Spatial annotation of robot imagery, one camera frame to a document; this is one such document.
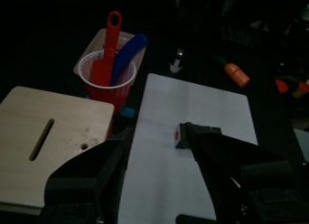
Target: blue utensil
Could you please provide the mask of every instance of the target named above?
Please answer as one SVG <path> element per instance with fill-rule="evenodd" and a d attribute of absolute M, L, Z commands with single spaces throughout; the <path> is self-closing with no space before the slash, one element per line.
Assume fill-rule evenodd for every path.
<path fill-rule="evenodd" d="M 141 49 L 147 46 L 147 44 L 148 44 L 148 38 L 143 34 L 136 34 L 123 45 L 113 61 L 113 69 L 112 69 L 111 85 L 109 85 L 111 87 L 116 85 L 120 73 L 127 68 L 131 60 L 141 51 Z"/>

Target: white paper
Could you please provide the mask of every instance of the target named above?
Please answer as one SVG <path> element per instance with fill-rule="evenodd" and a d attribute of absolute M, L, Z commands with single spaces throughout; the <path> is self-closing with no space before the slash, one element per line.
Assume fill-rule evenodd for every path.
<path fill-rule="evenodd" d="M 220 127 L 256 144 L 247 98 L 148 75 L 125 172 L 119 224 L 171 224 L 179 214 L 216 219 L 191 150 L 173 148 L 177 123 Z"/>

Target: wooden cutting board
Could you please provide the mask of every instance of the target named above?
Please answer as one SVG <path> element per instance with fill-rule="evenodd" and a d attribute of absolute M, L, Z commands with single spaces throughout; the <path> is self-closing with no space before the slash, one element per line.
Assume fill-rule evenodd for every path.
<path fill-rule="evenodd" d="M 87 98 L 10 90 L 0 105 L 0 210 L 40 212 L 50 173 L 105 140 L 112 112 Z"/>

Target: clear plastic cup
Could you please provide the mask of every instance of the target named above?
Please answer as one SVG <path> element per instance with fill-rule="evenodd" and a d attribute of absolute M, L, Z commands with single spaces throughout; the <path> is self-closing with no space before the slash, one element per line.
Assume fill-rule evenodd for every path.
<path fill-rule="evenodd" d="M 113 116 L 119 114 L 123 108 L 128 94 L 129 86 L 136 77 L 136 67 L 133 62 L 129 63 L 119 76 L 117 83 L 113 87 L 103 87 L 91 83 L 92 62 L 103 58 L 104 51 L 96 51 L 87 54 L 78 62 L 78 74 L 84 82 L 89 99 L 109 103 L 113 105 Z"/>

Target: red utensil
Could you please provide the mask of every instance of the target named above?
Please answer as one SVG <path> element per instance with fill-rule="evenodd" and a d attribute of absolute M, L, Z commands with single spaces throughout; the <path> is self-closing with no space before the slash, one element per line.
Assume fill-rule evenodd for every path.
<path fill-rule="evenodd" d="M 104 56 L 92 62 L 91 83 L 108 87 L 116 56 L 117 37 L 121 25 L 121 15 L 117 11 L 109 12 L 105 24 Z"/>

